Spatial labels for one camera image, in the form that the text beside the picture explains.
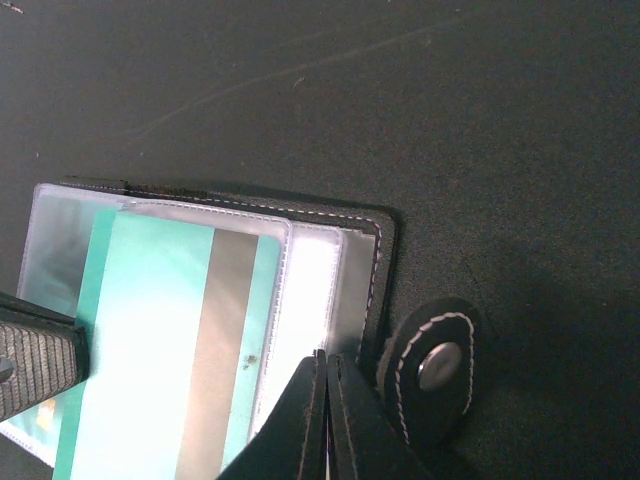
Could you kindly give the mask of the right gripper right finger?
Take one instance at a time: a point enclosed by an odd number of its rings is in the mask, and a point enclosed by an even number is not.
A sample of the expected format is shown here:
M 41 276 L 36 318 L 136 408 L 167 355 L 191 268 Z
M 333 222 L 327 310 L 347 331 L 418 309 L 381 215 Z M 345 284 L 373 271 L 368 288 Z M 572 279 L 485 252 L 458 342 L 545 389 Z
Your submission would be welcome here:
M 299 363 L 256 436 L 220 479 L 430 479 L 342 354 Z

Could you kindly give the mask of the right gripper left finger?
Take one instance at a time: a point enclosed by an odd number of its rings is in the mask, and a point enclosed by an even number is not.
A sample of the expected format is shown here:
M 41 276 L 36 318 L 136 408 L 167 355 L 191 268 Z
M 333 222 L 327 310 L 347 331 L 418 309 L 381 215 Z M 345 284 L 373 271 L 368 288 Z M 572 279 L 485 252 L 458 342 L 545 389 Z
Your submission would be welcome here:
M 94 327 L 1 295 L 1 419 L 8 420 L 86 381 Z

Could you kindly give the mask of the black leather card holder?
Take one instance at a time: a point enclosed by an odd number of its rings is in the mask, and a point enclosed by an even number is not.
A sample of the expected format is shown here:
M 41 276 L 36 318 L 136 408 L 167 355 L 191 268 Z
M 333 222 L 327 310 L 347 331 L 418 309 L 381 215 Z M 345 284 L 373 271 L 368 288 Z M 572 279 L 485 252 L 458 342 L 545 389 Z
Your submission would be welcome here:
M 397 240 L 390 213 L 295 200 L 278 192 L 250 195 L 240 188 L 186 190 L 87 180 L 41 184 L 34 192 L 13 296 L 78 320 L 93 225 L 107 211 L 280 242 L 247 440 L 221 472 L 259 432 L 302 359 L 322 350 L 356 365 L 400 440 L 432 475 L 440 442 L 472 402 L 479 313 L 465 300 L 445 298 L 422 305 L 388 331 L 385 310 Z M 86 381 L 1 419 L 2 434 L 48 464 L 53 475 L 66 398 Z

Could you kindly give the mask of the teal credit card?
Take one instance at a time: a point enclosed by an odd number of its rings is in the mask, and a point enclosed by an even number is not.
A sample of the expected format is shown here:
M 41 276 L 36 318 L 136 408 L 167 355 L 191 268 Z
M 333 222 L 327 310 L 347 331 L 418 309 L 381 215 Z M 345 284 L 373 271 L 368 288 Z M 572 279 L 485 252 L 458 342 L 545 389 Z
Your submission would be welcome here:
M 58 479 L 213 479 L 247 440 L 280 242 L 107 211 L 77 308 L 88 380 L 66 398 Z

